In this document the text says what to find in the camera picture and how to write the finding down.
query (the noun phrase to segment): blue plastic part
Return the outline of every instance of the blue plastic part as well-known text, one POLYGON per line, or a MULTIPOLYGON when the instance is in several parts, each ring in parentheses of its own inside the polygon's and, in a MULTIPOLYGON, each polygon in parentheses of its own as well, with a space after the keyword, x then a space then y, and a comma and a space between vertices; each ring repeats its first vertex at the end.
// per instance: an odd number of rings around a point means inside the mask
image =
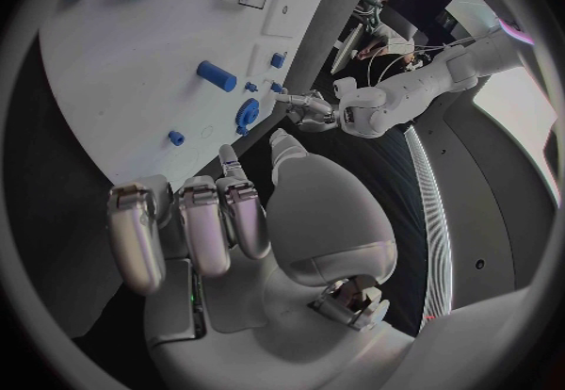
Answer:
POLYGON ((285 55, 275 53, 273 54, 273 58, 271 59, 271 65, 275 68, 282 68, 284 65, 284 59, 286 58, 285 55))
POLYGON ((245 85, 245 90, 249 90, 251 93, 254 93, 255 91, 257 91, 257 86, 255 84, 252 84, 251 82, 248 82, 245 85))
POLYGON ((180 147, 183 143, 185 143, 185 136, 183 136, 181 133, 178 133, 176 131, 171 131, 169 133, 169 139, 172 142, 172 144, 176 147, 180 147))
POLYGON ((255 98, 249 98, 237 111, 235 115, 235 123, 237 129, 235 132, 241 136, 246 136, 250 132, 247 127, 257 120, 259 116, 259 102, 255 98))
POLYGON ((271 90, 273 90, 275 93, 283 93, 283 86, 278 82, 273 82, 271 84, 271 90))
POLYGON ((232 91, 237 85, 237 78, 233 74, 222 70, 208 60, 198 66, 196 74, 225 91, 232 91))

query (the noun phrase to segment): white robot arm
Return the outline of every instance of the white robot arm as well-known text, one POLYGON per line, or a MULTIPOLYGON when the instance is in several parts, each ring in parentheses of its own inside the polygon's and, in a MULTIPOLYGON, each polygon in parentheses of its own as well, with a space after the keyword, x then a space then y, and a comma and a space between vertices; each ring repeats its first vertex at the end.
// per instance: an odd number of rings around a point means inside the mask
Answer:
POLYGON ((295 102, 295 97, 277 95, 277 100, 290 105, 289 117, 304 131, 340 126, 353 136, 378 138, 393 126, 422 114, 442 93, 470 89, 481 76, 520 65, 510 38, 498 29, 467 47, 448 47, 427 67, 393 76, 375 87, 357 89, 353 78, 336 81, 340 103, 332 111, 321 112, 320 104, 329 106, 323 100, 312 100, 308 105, 302 102, 304 97, 295 102))

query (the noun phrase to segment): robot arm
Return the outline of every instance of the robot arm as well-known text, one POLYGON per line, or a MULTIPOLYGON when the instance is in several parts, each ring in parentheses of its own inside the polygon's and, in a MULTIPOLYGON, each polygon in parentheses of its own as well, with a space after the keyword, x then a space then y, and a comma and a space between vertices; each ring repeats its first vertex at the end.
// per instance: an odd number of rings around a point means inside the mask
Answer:
MULTIPOLYGON (((330 129, 329 121, 335 122, 345 132, 362 138, 378 138, 397 124, 412 120, 422 114, 429 104, 442 93, 462 91, 474 87, 478 78, 500 73, 521 65, 510 38, 498 29, 488 37, 470 46, 462 45, 445 49, 427 67, 393 76, 375 87, 357 89, 350 81, 336 81, 339 106, 332 114, 323 117, 316 129, 308 129, 296 122, 296 113, 290 109, 289 116, 301 129, 323 131, 330 129)), ((292 100, 278 101, 290 104, 292 100)), ((314 122, 320 115, 314 116, 314 122)))

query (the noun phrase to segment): white board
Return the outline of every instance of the white board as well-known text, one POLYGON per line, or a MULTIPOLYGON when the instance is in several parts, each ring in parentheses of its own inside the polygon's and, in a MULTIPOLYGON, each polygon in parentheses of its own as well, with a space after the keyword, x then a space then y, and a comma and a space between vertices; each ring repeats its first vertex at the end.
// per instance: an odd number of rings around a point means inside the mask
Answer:
POLYGON ((246 100, 260 102, 250 128, 270 115, 270 81, 283 83, 319 2, 310 0, 283 38, 262 33, 272 0, 263 9, 233 0, 60 0, 40 29, 43 63, 67 123, 112 183, 162 173, 176 190, 240 138, 234 119, 246 100), (258 49, 286 52, 283 67, 247 76, 258 49), (203 60, 237 76, 235 89, 197 76, 203 60), (246 91, 247 82, 259 91, 246 91), (171 130, 185 135, 182 146, 170 143, 171 130))

